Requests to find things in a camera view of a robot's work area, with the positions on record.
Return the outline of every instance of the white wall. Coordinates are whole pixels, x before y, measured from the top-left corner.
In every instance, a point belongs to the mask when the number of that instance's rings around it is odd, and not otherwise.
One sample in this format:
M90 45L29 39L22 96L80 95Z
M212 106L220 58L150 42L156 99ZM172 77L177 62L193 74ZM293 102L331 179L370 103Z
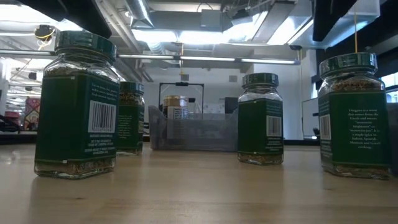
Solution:
M279 77L277 91L284 101L284 137L303 139L302 101L311 98L311 76L316 72L315 51L308 50L300 66L255 64L254 72L271 72Z
M154 83L145 83L144 99L146 103L145 122L148 122L148 106L159 105L159 83L160 82L180 82L180 69L169 68L161 70L159 68L147 68L148 74L154 79ZM219 69L211 70L202 68L184 68L183 72L190 75L189 83L205 84L204 104L223 104L225 97L238 97L243 89L241 88L241 80L244 76L238 69ZM230 83L229 76L238 76L237 83ZM173 86L164 90L161 94L161 100L167 95L183 95L194 97L197 103L201 105L201 87L200 86Z
M303 139L302 133L302 101L311 98L311 76L316 74L315 51L308 50L307 56L300 66L296 65L264 65L255 64L250 72L271 72L279 76L277 88L284 100L284 137L286 139ZM180 70L169 68L148 68L149 75L155 83L145 83L144 99L146 101L145 121L148 121L147 107L158 106L159 82L179 82ZM190 83L205 84L205 103L223 103L224 97L238 97L243 89L241 79L245 75L237 69L207 69L184 68L184 73L190 75ZM229 83L229 75L237 75L237 83ZM162 95L185 95L199 99L201 94L191 87L169 87Z

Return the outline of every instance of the wire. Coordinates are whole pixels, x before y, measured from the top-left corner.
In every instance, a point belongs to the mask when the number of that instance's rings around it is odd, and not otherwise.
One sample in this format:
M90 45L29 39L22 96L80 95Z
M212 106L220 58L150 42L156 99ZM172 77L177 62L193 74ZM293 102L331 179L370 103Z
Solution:
M54 32L55 32L55 29L52 30L51 34L47 34L47 35L44 35L44 36L42 36L42 37L41 37L41 36L35 35L35 37L38 38L38 39L48 38L48 37L50 37Z
M197 12L199 11L199 7L200 7L203 3L206 4L208 7L210 7L211 10L214 10L213 7L212 7L210 4L208 4L207 2L201 2L201 3L199 4L199 6L197 7Z
M46 42L46 41L49 39L49 37L51 36L51 34L46 35L47 37L45 38L45 41L44 41L44 42ZM51 41L49 41L49 42L47 42L47 43L43 43L42 45L39 44L39 49L37 49L37 50L42 50L43 47L48 46L48 45L50 45L50 44L51 44ZM30 63L32 60L33 60L33 59L31 58L28 62L26 62L26 64L25 64L15 75L13 75L13 76L10 78L10 80L12 80L14 77L18 76L21 72L23 72L23 71L25 70L25 68L29 65L29 63Z

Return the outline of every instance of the ceiling light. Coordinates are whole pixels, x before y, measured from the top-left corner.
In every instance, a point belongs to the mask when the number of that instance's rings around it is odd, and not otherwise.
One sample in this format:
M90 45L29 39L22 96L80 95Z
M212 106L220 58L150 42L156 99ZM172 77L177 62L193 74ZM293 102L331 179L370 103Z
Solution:
M0 32L0 36L25 37L35 35L33 32Z
M144 42L176 42L175 32L169 30L131 30L135 38Z
M7 96L31 96L31 97L40 97L41 94L31 94L31 93L7 93Z
M294 60L251 59L251 58L242 58L242 62L249 62L249 63L272 63L272 64L281 64L281 65L294 65L294 64L296 64L296 61L294 61Z
M0 21L9 22L53 22L48 16L28 6L0 5Z
M228 40L221 32L183 31L178 41L184 44L220 44Z
M193 56L181 56L181 60L206 60L212 62L233 62L235 58L219 58L219 57L193 57Z
M293 44L293 42L295 42L301 35L303 35L303 33L307 31L307 29L309 29L312 25L313 25L313 19L311 19L307 25L305 25L302 29L300 29L300 31L298 31L287 43Z
M119 55L119 58L173 60L174 57L170 55Z

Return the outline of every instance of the green plastic cap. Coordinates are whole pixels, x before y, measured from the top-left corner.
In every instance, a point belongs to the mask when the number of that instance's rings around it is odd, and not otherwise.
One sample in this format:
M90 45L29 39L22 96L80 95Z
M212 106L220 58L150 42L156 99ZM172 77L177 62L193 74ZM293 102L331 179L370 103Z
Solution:
M136 82L121 82L120 92L136 92L141 95L144 94L144 85Z
M253 73L245 75L242 79L242 87L246 88L249 85L268 84L274 87L279 86L278 75L273 73Z
M320 77L325 79L330 75L343 72L376 72L376 54L352 53L339 55L324 60L319 64Z
M102 36L85 31L62 31L57 34L55 52L65 49L88 49L116 60L116 46Z

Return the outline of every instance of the glass jar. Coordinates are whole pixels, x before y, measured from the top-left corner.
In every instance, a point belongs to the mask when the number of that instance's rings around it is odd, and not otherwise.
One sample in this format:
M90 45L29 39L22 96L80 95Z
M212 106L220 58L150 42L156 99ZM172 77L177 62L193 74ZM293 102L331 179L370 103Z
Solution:
M284 160L282 98L272 73L245 75L238 100L238 160L281 164Z
M80 179L112 171L119 77L116 46L88 32L58 33L44 69L35 173Z
M343 177L388 179L391 164L384 83L376 55L346 54L320 64L322 167Z
M142 152L144 134L144 85L135 82L120 83L118 155L138 156Z

